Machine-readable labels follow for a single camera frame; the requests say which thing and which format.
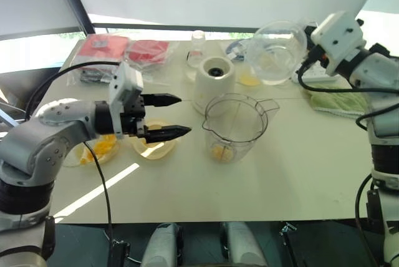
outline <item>green towel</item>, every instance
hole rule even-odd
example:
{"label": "green towel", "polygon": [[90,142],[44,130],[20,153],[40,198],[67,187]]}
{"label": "green towel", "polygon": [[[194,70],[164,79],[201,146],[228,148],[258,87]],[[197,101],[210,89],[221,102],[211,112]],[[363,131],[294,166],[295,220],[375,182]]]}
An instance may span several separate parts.
{"label": "green towel", "polygon": [[[317,88],[336,89],[331,87],[315,85]],[[367,109],[367,102],[361,93],[328,93],[305,90],[310,97],[310,106],[314,110],[329,112],[331,114],[356,119],[363,115]]]}

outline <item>clear plastic pitcher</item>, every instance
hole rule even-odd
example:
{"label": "clear plastic pitcher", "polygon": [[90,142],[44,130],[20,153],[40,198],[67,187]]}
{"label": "clear plastic pitcher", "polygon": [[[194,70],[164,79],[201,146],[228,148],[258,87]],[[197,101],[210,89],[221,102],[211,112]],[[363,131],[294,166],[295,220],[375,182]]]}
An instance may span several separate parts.
{"label": "clear plastic pitcher", "polygon": [[202,124],[206,131],[206,151],[223,163],[243,158],[279,108],[274,100],[255,100],[243,94],[215,97],[206,106]]}

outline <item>floor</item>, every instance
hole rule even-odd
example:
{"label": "floor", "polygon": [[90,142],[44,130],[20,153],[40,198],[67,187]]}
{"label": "floor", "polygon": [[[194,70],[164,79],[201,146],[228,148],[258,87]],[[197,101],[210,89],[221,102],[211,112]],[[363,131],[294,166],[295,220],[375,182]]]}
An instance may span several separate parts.
{"label": "floor", "polygon": [[[299,267],[345,267],[371,264],[352,226],[334,221],[294,223],[289,243]],[[219,244],[219,223],[181,223],[185,230],[184,265],[225,262]],[[289,250],[283,245],[280,222],[251,222],[270,267],[292,267]],[[130,256],[140,260],[156,224],[116,225],[114,236],[131,244]],[[108,241],[103,229],[91,226],[57,225],[57,246],[48,260],[49,267],[106,266]],[[378,255],[382,236],[367,233],[373,252]],[[125,266],[134,266],[126,262]]]}

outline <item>table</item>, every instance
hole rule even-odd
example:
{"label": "table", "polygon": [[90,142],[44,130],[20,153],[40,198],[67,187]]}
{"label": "table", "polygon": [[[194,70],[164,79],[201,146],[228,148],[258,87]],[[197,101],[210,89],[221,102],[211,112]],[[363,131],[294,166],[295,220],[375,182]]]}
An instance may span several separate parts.
{"label": "table", "polygon": [[[223,54],[219,43],[207,42],[208,54]],[[270,221],[353,218],[355,194],[370,173],[367,133],[353,120],[312,110],[297,84],[245,87],[236,92],[280,105],[276,117],[254,148],[240,161],[223,165],[204,153],[203,116],[192,107],[193,85],[184,80],[189,42],[181,42],[169,63],[170,85],[145,84],[144,93],[169,92],[183,101],[169,107],[147,107],[147,118],[162,118],[192,127],[167,157],[141,158],[127,140],[118,155],[102,165],[105,178],[124,171],[108,189],[114,223],[168,221]],[[66,61],[70,64],[74,52]],[[64,97],[107,100],[107,88],[57,79],[42,104]],[[63,223],[105,223],[105,198],[95,166],[63,167],[57,177],[51,213],[66,207]],[[76,205],[76,200],[93,195]],[[365,205],[360,206],[365,216]]]}

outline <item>robotic arm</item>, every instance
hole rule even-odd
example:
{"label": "robotic arm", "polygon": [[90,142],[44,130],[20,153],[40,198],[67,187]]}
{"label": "robotic arm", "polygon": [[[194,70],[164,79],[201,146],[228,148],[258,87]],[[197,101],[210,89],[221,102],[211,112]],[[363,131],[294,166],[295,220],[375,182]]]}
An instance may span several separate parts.
{"label": "robotic arm", "polygon": [[62,162],[77,144],[99,134],[171,140],[191,129],[148,130],[145,106],[181,101],[168,94],[141,94],[141,73],[121,63],[109,85],[110,102],[58,102],[13,128],[0,143],[0,266],[46,266],[54,249],[50,196]]}
{"label": "robotic arm", "polygon": [[364,93],[372,178],[378,187],[367,193],[367,211],[372,223],[385,234],[385,262],[399,267],[399,65],[379,44],[366,50],[362,36],[359,23],[350,14],[331,14],[312,32],[315,47],[302,66],[319,60],[328,75],[340,74],[354,89],[394,92]]}

